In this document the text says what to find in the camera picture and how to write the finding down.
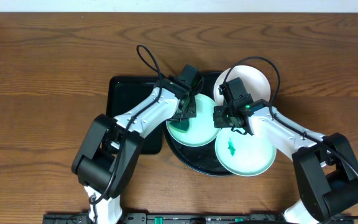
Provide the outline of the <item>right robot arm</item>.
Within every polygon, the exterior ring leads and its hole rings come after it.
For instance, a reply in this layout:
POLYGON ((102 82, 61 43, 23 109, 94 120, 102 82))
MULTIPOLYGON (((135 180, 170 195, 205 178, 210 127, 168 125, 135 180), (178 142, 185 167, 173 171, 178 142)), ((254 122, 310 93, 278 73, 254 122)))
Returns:
POLYGON ((265 100, 215 106, 217 128, 241 128, 266 139, 293 163, 300 200, 286 209, 288 223, 358 220, 358 161, 348 139, 306 129, 265 100))

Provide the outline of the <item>green sponge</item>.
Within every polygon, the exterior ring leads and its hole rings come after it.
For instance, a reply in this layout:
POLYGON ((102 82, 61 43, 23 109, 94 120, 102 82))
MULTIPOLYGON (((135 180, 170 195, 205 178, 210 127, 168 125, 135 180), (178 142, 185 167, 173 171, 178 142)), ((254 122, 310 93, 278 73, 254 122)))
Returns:
POLYGON ((184 119, 181 121, 169 121, 168 127, 179 133, 186 133, 190 127, 190 122, 188 119, 184 119))

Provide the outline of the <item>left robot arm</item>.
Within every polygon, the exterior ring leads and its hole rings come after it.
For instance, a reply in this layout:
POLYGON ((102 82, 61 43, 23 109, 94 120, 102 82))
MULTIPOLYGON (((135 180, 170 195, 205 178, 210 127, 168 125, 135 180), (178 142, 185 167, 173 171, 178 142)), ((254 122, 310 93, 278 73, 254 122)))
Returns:
POLYGON ((117 223, 120 196, 133 176, 146 137, 169 119, 194 118, 202 78, 162 78, 151 94, 124 114, 97 116, 71 165, 89 197, 93 223, 117 223))

